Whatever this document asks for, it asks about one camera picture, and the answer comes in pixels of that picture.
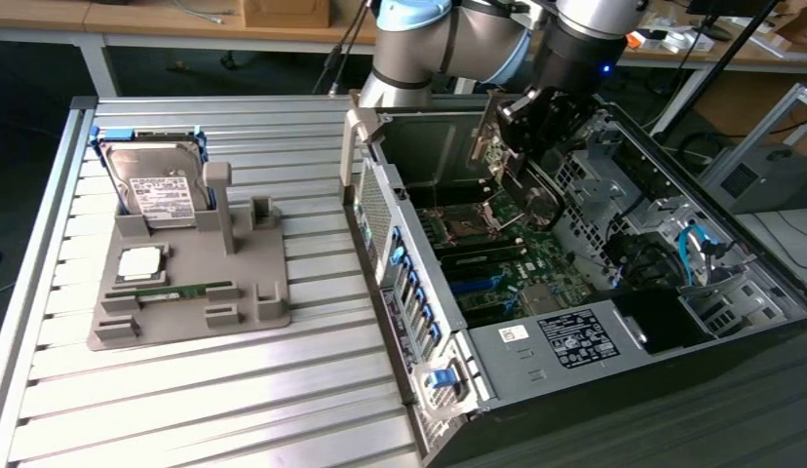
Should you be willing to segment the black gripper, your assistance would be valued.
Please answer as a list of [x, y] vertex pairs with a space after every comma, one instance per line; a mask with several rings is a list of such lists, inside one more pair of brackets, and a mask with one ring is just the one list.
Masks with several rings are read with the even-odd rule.
[[585, 35], [560, 21], [545, 25], [520, 98], [497, 106], [500, 138], [520, 156], [572, 137], [596, 111], [593, 95], [611, 75], [625, 39]]

